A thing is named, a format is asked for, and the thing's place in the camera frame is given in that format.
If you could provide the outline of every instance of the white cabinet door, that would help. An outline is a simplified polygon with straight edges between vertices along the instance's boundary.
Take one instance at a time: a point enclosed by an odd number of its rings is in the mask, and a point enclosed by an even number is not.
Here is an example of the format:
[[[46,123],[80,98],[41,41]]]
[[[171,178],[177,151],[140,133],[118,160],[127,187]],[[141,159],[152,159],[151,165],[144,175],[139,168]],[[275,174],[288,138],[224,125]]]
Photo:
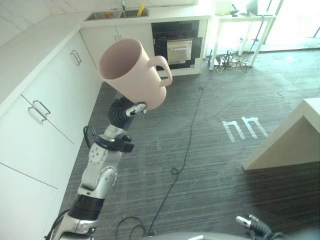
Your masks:
[[[118,40],[115,26],[84,27],[80,32],[95,66],[105,50]]]
[[[141,42],[146,54],[148,54],[150,58],[155,55],[150,23],[117,25],[116,30],[120,39],[137,39]]]
[[[69,52],[63,51],[61,58],[70,61],[71,65],[62,59],[58,66],[57,73],[68,91],[74,96],[80,104],[86,118],[85,124],[88,124],[92,110],[94,109],[97,96],[102,84],[99,79],[97,69],[92,61],[88,49],[80,35],[77,33],[67,44]]]
[[[76,160],[74,145],[30,107],[19,96],[0,118],[0,163],[64,191]]]
[[[57,189],[2,164],[0,183],[0,239],[43,240]]]
[[[58,64],[57,59],[51,61],[22,95],[77,146],[83,138],[82,128],[86,116],[59,79],[56,64]]]

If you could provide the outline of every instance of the oven door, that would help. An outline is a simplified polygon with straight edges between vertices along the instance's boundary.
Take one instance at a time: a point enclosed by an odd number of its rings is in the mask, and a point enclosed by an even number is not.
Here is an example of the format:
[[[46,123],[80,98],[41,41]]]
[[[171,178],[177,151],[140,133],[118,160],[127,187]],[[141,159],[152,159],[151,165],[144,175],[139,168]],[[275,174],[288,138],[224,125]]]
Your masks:
[[[189,52],[188,43],[192,42]],[[154,40],[154,55],[163,56],[170,69],[193,68],[195,59],[201,55],[202,37],[194,38],[158,38]]]

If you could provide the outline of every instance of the mug handle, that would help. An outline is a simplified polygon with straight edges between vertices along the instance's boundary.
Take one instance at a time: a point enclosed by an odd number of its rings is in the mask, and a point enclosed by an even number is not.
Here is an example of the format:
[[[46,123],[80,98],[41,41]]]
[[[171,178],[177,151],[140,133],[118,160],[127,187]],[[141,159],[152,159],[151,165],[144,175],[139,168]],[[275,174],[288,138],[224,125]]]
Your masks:
[[[163,56],[153,56],[150,58],[149,62],[148,62],[148,66],[151,67],[156,67],[156,66],[160,66],[163,67],[166,75],[168,76],[165,79],[162,79],[160,82],[160,87],[165,87],[165,86],[169,86],[170,84],[172,84],[172,73],[170,71],[169,65],[167,63],[167,60],[163,57]]]

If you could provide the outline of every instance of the black oven panel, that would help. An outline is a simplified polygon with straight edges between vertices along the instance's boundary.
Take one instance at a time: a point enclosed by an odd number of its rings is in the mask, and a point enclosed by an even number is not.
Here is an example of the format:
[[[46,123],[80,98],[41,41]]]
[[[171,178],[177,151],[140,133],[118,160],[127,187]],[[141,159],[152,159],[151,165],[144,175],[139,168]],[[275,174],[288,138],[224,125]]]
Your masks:
[[[170,21],[152,23],[152,36],[154,54],[160,55],[168,60],[168,40],[190,40],[192,39],[191,59],[185,63],[170,64],[170,69],[190,68],[195,64],[195,59],[200,58],[202,37],[198,37],[199,20]]]

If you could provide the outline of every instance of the oven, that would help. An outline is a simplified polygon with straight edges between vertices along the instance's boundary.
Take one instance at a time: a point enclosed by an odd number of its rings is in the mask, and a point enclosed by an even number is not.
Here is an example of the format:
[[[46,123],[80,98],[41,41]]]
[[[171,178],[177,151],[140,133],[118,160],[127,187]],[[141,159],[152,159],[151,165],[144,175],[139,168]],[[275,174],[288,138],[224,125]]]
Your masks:
[[[194,67],[201,54],[199,20],[156,22],[151,27],[156,56],[165,57],[170,69]]]

